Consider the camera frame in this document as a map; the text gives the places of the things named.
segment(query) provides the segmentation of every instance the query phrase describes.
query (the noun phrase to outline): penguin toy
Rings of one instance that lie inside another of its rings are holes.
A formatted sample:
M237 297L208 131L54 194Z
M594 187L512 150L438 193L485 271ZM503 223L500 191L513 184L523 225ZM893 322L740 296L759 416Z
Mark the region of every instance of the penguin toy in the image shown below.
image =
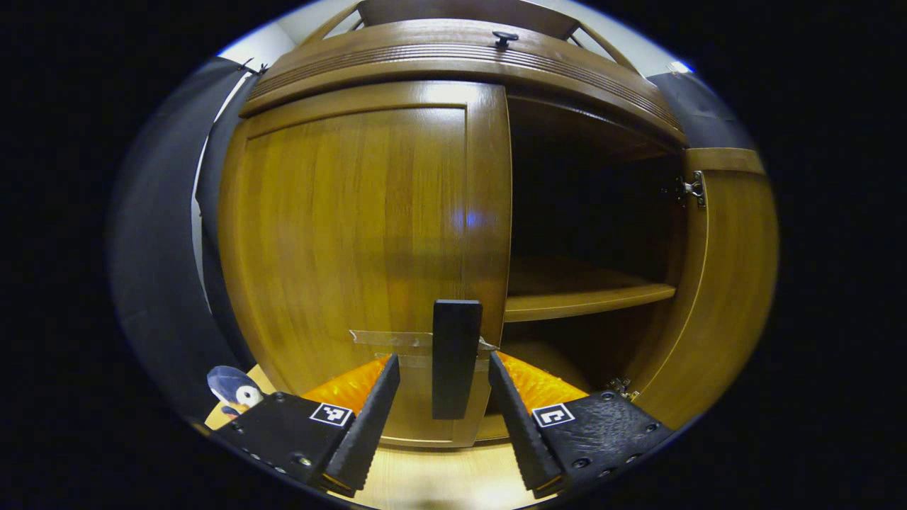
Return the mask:
M242 370L219 366L208 372L211 393L224 404L220 411L234 419L264 399L261 388Z

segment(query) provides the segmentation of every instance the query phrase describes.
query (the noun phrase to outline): wooden floor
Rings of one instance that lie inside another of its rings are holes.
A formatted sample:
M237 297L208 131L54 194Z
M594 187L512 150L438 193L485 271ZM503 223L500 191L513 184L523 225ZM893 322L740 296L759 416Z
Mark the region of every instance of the wooden floor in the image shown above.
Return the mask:
M256 365L249 372L265 393L275 391ZM228 423L217 404L205 425ZM522 484L513 447L507 440L477 443L471 448L416 449L379 446L366 487L355 498L329 493L373 508L426 510L511 510L556 496L534 499Z

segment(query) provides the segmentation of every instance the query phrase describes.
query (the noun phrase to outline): metal hinge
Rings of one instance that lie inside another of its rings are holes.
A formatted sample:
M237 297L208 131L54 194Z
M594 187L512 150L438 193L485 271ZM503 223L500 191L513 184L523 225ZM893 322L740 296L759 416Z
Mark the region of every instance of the metal hinge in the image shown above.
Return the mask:
M663 193L668 193L667 188L662 188ZM695 171L693 172L693 181L685 182L680 177L674 178L674 200L680 204L681 207L687 207L687 201L685 200L687 195L693 195L696 197L696 204L699 207L706 207L706 189L702 185L702 172Z
M638 391L628 391L627 387L629 386L628 378L613 378L609 383L608 387L611 391L619 394L621 397L628 399L630 402L634 398L639 396Z

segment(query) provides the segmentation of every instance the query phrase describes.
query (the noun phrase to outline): shelf edge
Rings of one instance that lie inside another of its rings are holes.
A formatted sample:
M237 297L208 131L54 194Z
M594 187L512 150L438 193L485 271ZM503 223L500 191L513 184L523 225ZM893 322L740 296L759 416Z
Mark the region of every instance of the shelf edge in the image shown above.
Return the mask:
M624 309L670 299L675 291L670 285L653 283L629 289L507 298L504 322L558 319Z

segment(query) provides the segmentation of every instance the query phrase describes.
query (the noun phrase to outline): open cabinet door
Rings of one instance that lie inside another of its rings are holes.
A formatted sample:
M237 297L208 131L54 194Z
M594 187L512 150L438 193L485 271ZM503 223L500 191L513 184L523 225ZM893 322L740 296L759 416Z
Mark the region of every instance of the open cabinet door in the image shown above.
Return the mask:
M715 404L756 348L779 250L771 182L755 151L687 149L684 167L705 199L689 200L683 272L655 319L663 329L626 371L639 388L633 403L675 430Z
M243 122L223 171L220 253L249 347L296 395L400 355L383 442L470 446L489 396L480 353L464 419L433 420L436 299L478 299L500 342L511 154L499 85L381 83Z

